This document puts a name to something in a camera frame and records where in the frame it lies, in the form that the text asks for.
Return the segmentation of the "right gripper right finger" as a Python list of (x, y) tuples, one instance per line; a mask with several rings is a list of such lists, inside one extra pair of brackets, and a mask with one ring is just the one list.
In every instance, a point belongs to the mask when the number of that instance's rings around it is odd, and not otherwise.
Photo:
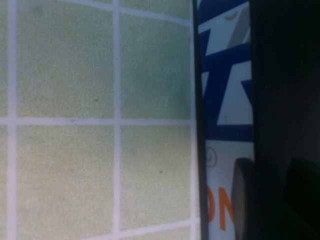
[(283, 198), (310, 225), (320, 224), (320, 165), (301, 157), (291, 160)]

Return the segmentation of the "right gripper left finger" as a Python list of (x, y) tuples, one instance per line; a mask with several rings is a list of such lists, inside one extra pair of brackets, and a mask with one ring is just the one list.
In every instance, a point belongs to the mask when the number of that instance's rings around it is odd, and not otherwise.
[(254, 238), (254, 163), (251, 159), (237, 158), (233, 168), (231, 203), (234, 231), (237, 240)]

